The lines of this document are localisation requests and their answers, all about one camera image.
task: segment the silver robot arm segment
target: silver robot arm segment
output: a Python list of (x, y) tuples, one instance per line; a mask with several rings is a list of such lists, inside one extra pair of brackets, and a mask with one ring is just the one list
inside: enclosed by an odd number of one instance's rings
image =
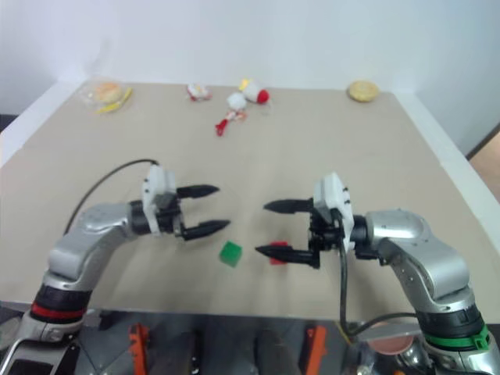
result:
[(414, 213), (365, 218), (370, 247), (392, 267), (416, 310), (436, 372), (500, 374), (500, 351), (476, 307), (462, 256)]
[(21, 321), (0, 375), (73, 373), (79, 353), (77, 335), (91, 294), (114, 251), (142, 234), (174, 234), (189, 241), (216, 233), (229, 220), (185, 227), (180, 200), (201, 198), (212, 185), (175, 188), (173, 174), (152, 166), (142, 201), (103, 204), (81, 214), (77, 225), (50, 251), (48, 270)]

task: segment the white wall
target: white wall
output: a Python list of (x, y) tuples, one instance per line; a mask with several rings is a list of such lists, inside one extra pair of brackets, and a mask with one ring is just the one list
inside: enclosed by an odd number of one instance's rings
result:
[(287, 88), (368, 78), (417, 92), (464, 152), (500, 120), (495, 0), (3, 0), (1, 11), (4, 113), (62, 75), (94, 72)]

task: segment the pink object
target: pink object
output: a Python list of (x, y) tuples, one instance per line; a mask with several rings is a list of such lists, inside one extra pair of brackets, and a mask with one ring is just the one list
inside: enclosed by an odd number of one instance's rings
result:
[(368, 345), (375, 352), (385, 355), (397, 355), (403, 353), (407, 351), (410, 346), (412, 346), (412, 343), (413, 336), (401, 336), (368, 341)]
[[(288, 242), (286, 242), (286, 241), (273, 241), (273, 242), (271, 242), (271, 245), (273, 245), (273, 246), (288, 246)], [(283, 261), (275, 259), (275, 258), (269, 258), (269, 263), (271, 264), (271, 266), (280, 266), (282, 264), (287, 264), (286, 262), (283, 262)]]

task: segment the black cable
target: black cable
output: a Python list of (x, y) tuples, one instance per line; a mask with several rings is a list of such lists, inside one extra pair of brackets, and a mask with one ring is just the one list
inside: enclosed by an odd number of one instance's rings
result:
[(151, 164), (155, 164), (155, 165), (159, 164), (156, 160), (153, 160), (153, 159), (137, 159), (137, 160), (132, 160), (131, 162), (126, 162), (125, 164), (122, 164), (121, 166), (118, 166), (117, 168), (115, 168), (111, 172), (107, 173), (104, 177), (102, 177), (99, 181), (97, 181), (90, 189), (88, 189), (87, 193), (85, 193), (83, 198), (80, 200), (78, 205), (73, 210), (73, 213), (71, 214), (70, 220), (68, 220), (68, 224), (66, 225), (66, 229), (64, 230), (63, 234), (66, 234), (70, 231), (71, 225), (73, 224), (75, 217), (77, 217), (77, 214), (81, 209), (81, 206), (84, 205), (85, 201), (90, 196), (90, 194), (92, 194), (94, 192), (94, 190), (99, 187), (100, 184), (102, 184), (104, 181), (106, 181), (108, 178), (110, 178), (113, 174), (122, 170), (123, 168), (127, 168), (128, 166), (132, 166), (134, 164), (139, 164), (139, 163), (151, 163)]
[(377, 318), (369, 320), (354, 330), (349, 330), (347, 327), (347, 256), (343, 245), (340, 246), (339, 252), (341, 257), (341, 328), (346, 335), (352, 338), (367, 330), (374, 324), (389, 319), (404, 317), (416, 318), (416, 314), (414, 312), (394, 312), (392, 314), (378, 316)]

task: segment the green ring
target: green ring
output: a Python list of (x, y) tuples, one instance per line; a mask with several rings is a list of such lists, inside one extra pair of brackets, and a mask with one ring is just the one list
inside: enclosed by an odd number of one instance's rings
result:
[(483, 325), (481, 332), (470, 337), (462, 338), (442, 338), (431, 336), (429, 334), (424, 335), (426, 340), (431, 344), (436, 344), (439, 346), (447, 348), (469, 348), (473, 346), (477, 350), (488, 350), (488, 328)]

